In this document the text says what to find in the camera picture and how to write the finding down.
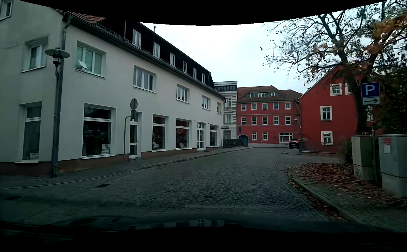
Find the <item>curb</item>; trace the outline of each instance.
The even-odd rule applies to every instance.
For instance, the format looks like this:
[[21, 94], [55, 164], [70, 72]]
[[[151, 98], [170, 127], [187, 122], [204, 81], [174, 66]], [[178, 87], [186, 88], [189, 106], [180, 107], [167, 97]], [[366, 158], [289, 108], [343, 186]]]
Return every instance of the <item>curb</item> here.
[[310, 195], [312, 195], [313, 197], [319, 199], [320, 201], [322, 201], [323, 203], [327, 204], [330, 207], [333, 207], [335, 209], [337, 209], [341, 215], [343, 217], [345, 217], [345, 219], [349, 220], [349, 221], [354, 221], [360, 224], [365, 224], [365, 225], [369, 225], [365, 220], [359, 218], [358, 216], [356, 216], [354, 213], [350, 212], [349, 210], [346, 210], [345, 208], [340, 207], [339, 205], [337, 205], [336, 203], [334, 203], [333, 201], [331, 201], [330, 199], [328, 199], [327, 197], [323, 196], [322, 194], [318, 193], [317, 191], [309, 188], [307, 185], [305, 185], [303, 183], [303, 181], [301, 181], [300, 179], [296, 179], [293, 178], [291, 176], [289, 176], [289, 178], [294, 181], [298, 186], [300, 186], [301, 188], [303, 188], [304, 190], [306, 190]]
[[290, 154], [290, 155], [301, 155], [301, 153], [288, 153], [288, 151], [289, 151], [289, 150], [287, 150], [287, 151], [285, 151], [285, 152], [283, 152], [283, 153], [285, 153], [285, 154]]
[[[242, 150], [248, 150], [248, 149], [252, 149], [252, 148], [256, 148], [256, 147], [245, 148], [245, 149], [242, 149]], [[192, 160], [192, 159], [204, 158], [204, 157], [209, 157], [209, 156], [218, 155], [218, 154], [222, 154], [222, 153], [236, 152], [236, 151], [240, 151], [240, 149], [239, 150], [227, 151], [227, 152], [211, 153], [211, 154], [206, 154], [206, 155], [197, 156], [197, 157], [183, 158], [183, 159], [168, 161], [168, 162], [159, 163], [159, 164], [151, 164], [151, 165], [146, 165], [146, 166], [143, 166], [143, 167], [135, 168], [135, 169], [130, 170], [130, 171], [143, 170], [143, 169], [151, 168], [151, 167], [154, 167], [154, 166], [168, 165], [168, 164], [172, 164], [172, 163], [178, 163], [178, 162], [188, 161], [188, 160]]]
[[[252, 148], [255, 148], [255, 147], [245, 148], [245, 149], [242, 149], [242, 150], [248, 150], [248, 149], [252, 149]], [[236, 151], [240, 151], [240, 150], [241, 149], [237, 149], [237, 150], [231, 150], [231, 151], [227, 151], [227, 152], [236, 152]], [[35, 185], [35, 186], [0, 188], [0, 190], [22, 189], [22, 188], [32, 188], [32, 187], [40, 187], [40, 186], [55, 186], [55, 185], [62, 185], [62, 184], [68, 184], [68, 183], [74, 183], [74, 182], [82, 182], [82, 181], [88, 181], [88, 180], [94, 180], [94, 179], [100, 179], [100, 178], [103, 179], [103, 178], [107, 178], [107, 177], [111, 177], [111, 176], [115, 176], [115, 175], [120, 175], [120, 174], [124, 174], [124, 173], [128, 173], [128, 172], [133, 172], [133, 171], [137, 171], [137, 170], [151, 168], [151, 167], [154, 167], [154, 166], [168, 165], [168, 164], [172, 164], [172, 163], [178, 163], [178, 162], [197, 159], [197, 158], [204, 158], [204, 157], [213, 156], [213, 155], [222, 154], [222, 153], [227, 153], [227, 152], [211, 153], [211, 154], [206, 154], [206, 155], [202, 155], [202, 156], [183, 158], [183, 159], [168, 161], [168, 162], [159, 163], [159, 164], [151, 164], [151, 165], [146, 165], [146, 166], [142, 166], [142, 167], [139, 167], [139, 168], [135, 168], [135, 169], [130, 170], [130, 171], [119, 172], [119, 173], [115, 173], [113, 175], [106, 175], [106, 176], [101, 176], [101, 177], [96, 177], [96, 178], [90, 178], [90, 179], [88, 178], [88, 179], [83, 179], [83, 180], [75, 180], [75, 181], [68, 181], [68, 182], [61, 182], [61, 183], [54, 183], [54, 184]]]

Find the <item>gray electrical cabinet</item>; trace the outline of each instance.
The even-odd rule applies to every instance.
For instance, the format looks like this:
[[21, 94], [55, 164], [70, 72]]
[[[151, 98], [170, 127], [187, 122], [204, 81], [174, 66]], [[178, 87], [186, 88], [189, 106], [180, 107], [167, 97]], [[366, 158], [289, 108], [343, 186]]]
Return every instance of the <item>gray electrical cabinet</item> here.
[[407, 197], [407, 135], [378, 135], [382, 189]]

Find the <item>sidewalk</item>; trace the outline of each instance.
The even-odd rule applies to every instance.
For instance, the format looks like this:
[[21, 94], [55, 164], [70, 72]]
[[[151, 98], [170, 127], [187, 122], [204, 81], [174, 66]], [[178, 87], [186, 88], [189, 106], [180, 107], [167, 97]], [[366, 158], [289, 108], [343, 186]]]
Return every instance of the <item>sidewalk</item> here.
[[83, 180], [92, 180], [102, 177], [110, 177], [123, 175], [127, 172], [147, 169], [154, 166], [167, 165], [175, 162], [181, 162], [191, 160], [195, 158], [203, 158], [221, 153], [241, 151], [254, 147], [231, 147], [216, 149], [214, 151], [199, 151], [197, 153], [179, 154], [167, 157], [155, 157], [149, 159], [134, 159], [126, 163], [121, 163], [108, 167], [92, 168], [83, 171], [71, 172], [67, 174], [59, 174], [57, 178], [49, 178], [47, 176], [42, 177], [27, 177], [27, 176], [7, 176], [0, 175], [0, 189], [24, 187], [24, 186], [39, 186], [50, 185], [56, 183], [70, 183]]
[[337, 209], [344, 218], [407, 233], [407, 206], [399, 203], [398, 199], [395, 200], [397, 204], [383, 203], [376, 198], [385, 196], [367, 192], [360, 187], [346, 190], [340, 184], [316, 181], [295, 166], [288, 167], [287, 172], [298, 186], [326, 205]]

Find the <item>black car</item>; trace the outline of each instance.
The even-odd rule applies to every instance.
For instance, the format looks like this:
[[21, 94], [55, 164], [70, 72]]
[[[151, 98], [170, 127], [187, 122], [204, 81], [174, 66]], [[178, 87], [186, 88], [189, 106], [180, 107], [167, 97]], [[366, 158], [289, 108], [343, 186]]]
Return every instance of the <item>black car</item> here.
[[300, 139], [291, 139], [289, 141], [289, 148], [290, 149], [293, 149], [293, 148], [298, 149], [299, 145], [300, 145]]

